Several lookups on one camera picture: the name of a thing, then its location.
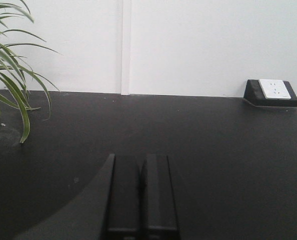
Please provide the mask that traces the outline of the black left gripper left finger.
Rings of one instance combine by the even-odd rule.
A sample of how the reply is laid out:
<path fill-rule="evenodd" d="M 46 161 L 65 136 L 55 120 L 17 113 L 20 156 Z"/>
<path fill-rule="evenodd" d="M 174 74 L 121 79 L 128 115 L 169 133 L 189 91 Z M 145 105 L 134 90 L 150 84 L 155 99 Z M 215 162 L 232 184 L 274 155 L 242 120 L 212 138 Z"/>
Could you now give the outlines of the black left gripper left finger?
<path fill-rule="evenodd" d="M 138 240 L 141 231 L 140 170 L 137 160 L 130 155 L 109 155 L 112 174 L 104 240 Z"/>

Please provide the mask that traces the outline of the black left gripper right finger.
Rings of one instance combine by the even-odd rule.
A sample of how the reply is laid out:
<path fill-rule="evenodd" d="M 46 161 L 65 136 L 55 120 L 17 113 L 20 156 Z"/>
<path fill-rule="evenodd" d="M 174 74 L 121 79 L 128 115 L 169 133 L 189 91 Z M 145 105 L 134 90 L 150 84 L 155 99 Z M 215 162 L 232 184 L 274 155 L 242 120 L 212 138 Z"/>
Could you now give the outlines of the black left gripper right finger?
<path fill-rule="evenodd" d="M 179 240 L 177 212 L 166 155 L 148 154 L 140 175 L 141 234 L 144 240 Z"/>

